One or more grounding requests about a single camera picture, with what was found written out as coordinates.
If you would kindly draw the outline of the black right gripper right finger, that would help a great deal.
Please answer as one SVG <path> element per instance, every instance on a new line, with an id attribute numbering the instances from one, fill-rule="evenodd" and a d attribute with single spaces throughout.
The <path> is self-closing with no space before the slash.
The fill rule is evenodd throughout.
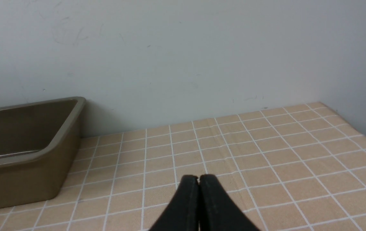
<path id="1" fill-rule="evenodd" d="M 215 175 L 200 176 L 201 231 L 259 231 L 230 198 Z"/>

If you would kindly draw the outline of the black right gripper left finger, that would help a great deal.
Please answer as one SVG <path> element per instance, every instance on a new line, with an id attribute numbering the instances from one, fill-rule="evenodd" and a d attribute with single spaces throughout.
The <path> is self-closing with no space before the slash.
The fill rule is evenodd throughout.
<path id="1" fill-rule="evenodd" d="M 184 175 L 170 203 L 150 227 L 151 231 L 199 230 L 197 176 Z"/>

